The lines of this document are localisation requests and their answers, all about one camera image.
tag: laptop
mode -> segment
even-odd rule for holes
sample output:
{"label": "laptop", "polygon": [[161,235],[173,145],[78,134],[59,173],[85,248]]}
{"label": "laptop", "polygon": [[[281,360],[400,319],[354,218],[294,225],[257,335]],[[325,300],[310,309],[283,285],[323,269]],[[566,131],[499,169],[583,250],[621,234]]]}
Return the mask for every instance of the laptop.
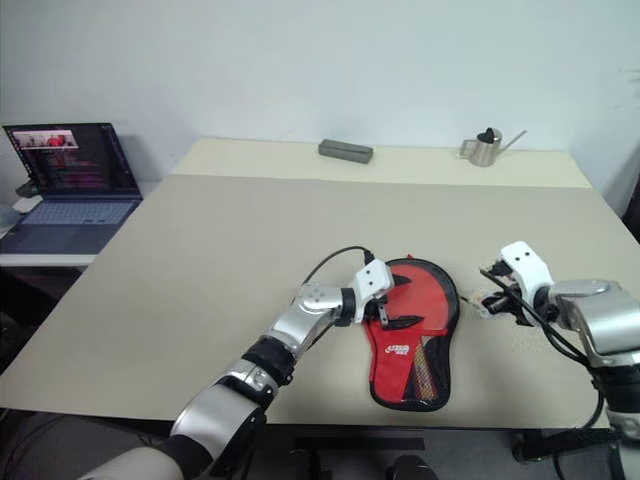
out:
{"label": "laptop", "polygon": [[0,252],[95,255],[142,200],[110,123],[4,127],[42,201]]}

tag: gray block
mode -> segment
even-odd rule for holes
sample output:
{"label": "gray block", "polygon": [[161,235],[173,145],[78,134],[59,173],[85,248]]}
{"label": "gray block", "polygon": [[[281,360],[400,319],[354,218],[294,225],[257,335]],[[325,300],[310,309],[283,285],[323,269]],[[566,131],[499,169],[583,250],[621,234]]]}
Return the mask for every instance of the gray block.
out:
{"label": "gray block", "polygon": [[325,157],[340,158],[358,163],[369,163],[369,160],[371,160],[373,156],[373,148],[325,139],[318,145],[318,153]]}

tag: beige table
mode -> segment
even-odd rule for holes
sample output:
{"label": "beige table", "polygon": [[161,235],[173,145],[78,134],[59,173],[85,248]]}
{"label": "beige table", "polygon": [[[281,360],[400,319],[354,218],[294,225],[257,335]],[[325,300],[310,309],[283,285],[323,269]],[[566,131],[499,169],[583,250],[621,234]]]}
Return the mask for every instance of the beige table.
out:
{"label": "beige table", "polygon": [[[204,139],[5,372],[0,403],[173,419],[327,253],[350,244],[383,259],[411,253],[469,293],[488,286],[478,267],[520,239],[558,280],[613,278],[640,297],[640,249],[567,154],[513,152],[480,169],[448,150],[377,148],[362,166],[319,157],[313,145]],[[347,282],[360,262],[344,255],[317,278]],[[377,405],[369,358],[361,327],[333,329],[298,365],[270,421],[569,427],[595,406],[588,375],[540,331],[465,306],[452,396],[438,412]]]}

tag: laptop screen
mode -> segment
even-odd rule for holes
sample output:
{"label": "laptop screen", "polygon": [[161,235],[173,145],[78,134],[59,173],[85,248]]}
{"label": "laptop screen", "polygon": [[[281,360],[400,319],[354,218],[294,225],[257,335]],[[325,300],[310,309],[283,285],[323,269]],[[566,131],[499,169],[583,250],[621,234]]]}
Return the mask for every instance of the laptop screen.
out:
{"label": "laptop screen", "polygon": [[44,197],[140,192],[110,123],[4,127]]}

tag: laptop keyboard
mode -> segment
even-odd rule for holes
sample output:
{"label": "laptop keyboard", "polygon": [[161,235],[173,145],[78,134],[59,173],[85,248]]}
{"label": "laptop keyboard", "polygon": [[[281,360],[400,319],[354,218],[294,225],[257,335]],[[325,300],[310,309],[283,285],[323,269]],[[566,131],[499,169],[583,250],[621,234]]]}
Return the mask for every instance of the laptop keyboard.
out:
{"label": "laptop keyboard", "polygon": [[45,202],[23,225],[115,225],[133,205],[131,202]]}

